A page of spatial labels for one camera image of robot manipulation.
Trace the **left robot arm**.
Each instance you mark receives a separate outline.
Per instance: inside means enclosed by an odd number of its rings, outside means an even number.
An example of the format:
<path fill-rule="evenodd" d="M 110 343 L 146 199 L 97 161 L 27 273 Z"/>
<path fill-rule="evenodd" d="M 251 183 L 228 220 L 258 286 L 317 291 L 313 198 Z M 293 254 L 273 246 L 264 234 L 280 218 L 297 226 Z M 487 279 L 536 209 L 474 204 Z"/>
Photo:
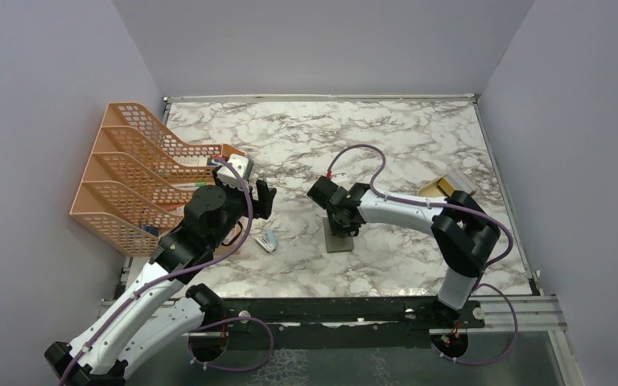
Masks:
<path fill-rule="evenodd" d="M 190 282 L 224 259 L 214 252 L 241 218 L 270 218 L 276 194 L 261 179 L 254 190 L 221 182 L 195 190 L 181 222 L 159 241 L 120 298 L 71 342 L 55 342 L 45 351 L 59 383 L 123 385 L 177 336 L 228 323 L 221 298 Z"/>

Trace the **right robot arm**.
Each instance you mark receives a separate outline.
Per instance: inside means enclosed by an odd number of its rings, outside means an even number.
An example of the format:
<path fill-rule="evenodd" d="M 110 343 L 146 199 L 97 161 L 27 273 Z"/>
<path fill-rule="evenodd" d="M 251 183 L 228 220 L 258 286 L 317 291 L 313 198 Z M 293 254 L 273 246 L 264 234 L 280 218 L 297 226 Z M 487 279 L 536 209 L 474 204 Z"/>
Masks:
<path fill-rule="evenodd" d="M 334 237 L 355 237 L 365 224 L 388 224 L 433 237 L 447 265 L 431 308 L 433 319 L 451 327 L 464 317 L 466 302 L 501 234 L 468 193 L 454 191 L 447 198 L 378 193 L 366 183 L 345 189 L 322 176 L 307 195 L 325 210 Z"/>

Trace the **grey card holder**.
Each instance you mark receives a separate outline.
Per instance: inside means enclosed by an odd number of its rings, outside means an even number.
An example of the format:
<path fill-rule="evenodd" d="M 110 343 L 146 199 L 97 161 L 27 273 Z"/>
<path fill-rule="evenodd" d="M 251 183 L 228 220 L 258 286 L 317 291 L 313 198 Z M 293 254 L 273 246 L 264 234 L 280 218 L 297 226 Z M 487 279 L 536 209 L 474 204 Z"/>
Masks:
<path fill-rule="evenodd" d="M 323 218 L 325 248 L 327 253 L 346 253 L 354 249 L 351 236 L 334 236 L 328 218 Z"/>

